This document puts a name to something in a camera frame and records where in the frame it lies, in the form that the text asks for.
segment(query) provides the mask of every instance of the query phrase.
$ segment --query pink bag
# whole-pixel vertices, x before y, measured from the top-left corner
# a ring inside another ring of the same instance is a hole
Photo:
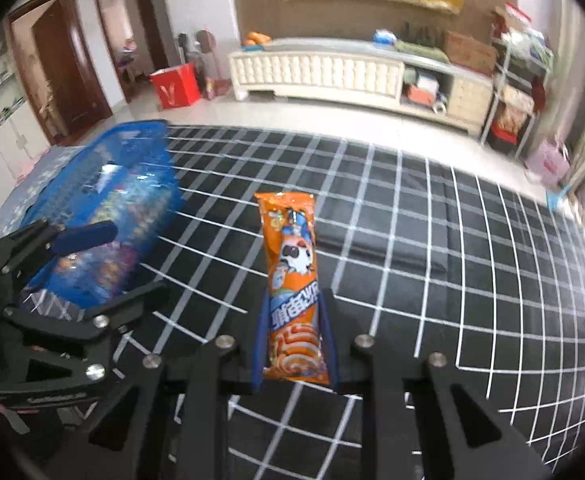
[[[544,187],[556,188],[570,169],[566,146],[556,139],[544,139],[535,152],[528,156],[526,167],[541,176]]]

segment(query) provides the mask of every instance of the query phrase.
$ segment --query doorway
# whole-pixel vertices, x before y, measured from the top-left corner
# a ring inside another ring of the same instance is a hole
[[[21,81],[51,144],[76,144],[112,115],[75,0],[31,0],[9,13],[8,23]]]
[[[127,102],[168,67],[151,0],[96,0],[112,65]]]

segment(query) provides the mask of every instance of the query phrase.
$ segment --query wooden door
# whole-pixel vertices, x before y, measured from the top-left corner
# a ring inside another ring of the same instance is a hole
[[[167,68],[168,58],[166,57],[164,46],[161,43],[159,25],[157,25],[157,18],[155,17],[155,9],[152,5],[152,0],[137,0],[137,4],[141,14],[141,23],[143,23],[150,58],[155,66],[155,70]]]
[[[64,0],[56,0],[32,26],[32,36],[55,104],[69,134],[103,118],[97,98],[82,78]]]

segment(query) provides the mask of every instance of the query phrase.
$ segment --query brown wall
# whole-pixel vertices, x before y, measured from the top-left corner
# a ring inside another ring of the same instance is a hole
[[[239,31],[256,30],[273,38],[291,36],[370,40],[377,28],[394,32],[411,28],[456,30],[488,41],[496,5],[517,0],[465,0],[456,16],[429,9],[377,0],[235,0]]]

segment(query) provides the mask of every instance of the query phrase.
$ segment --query black metal bracket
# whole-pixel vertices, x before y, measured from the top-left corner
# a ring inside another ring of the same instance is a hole
[[[167,297],[165,285],[151,283],[88,310],[79,322],[6,307],[0,341],[8,370],[0,382],[0,402],[24,410],[97,400],[112,387],[119,338]]]
[[[46,269],[58,257],[110,242],[116,234],[109,221],[69,230],[37,221],[0,240],[0,345],[7,364],[0,402],[5,407],[68,406],[96,400],[111,388],[114,345],[147,311],[166,302],[165,285],[151,283],[91,308],[79,322],[21,310],[20,297],[26,286],[31,292],[44,283]]]
[[[429,480],[550,476],[523,436],[463,386],[443,354],[431,354],[425,362],[394,354],[382,341],[349,333],[348,319],[330,290],[323,291],[320,302],[322,323],[331,329],[323,336],[333,387],[363,399],[362,479],[412,478],[410,454],[417,439]],[[105,397],[47,472],[67,479],[163,478],[159,464],[160,454],[167,453],[166,407],[171,396],[186,394],[174,478],[228,480],[228,396],[258,389],[254,378],[266,350],[263,314],[264,305],[247,314],[244,342],[221,335],[165,367],[161,357],[146,356],[138,374]],[[132,389],[138,393],[131,403]],[[406,407],[406,393],[414,416]],[[105,434],[109,439],[101,439]],[[113,449],[110,442],[124,444]]]

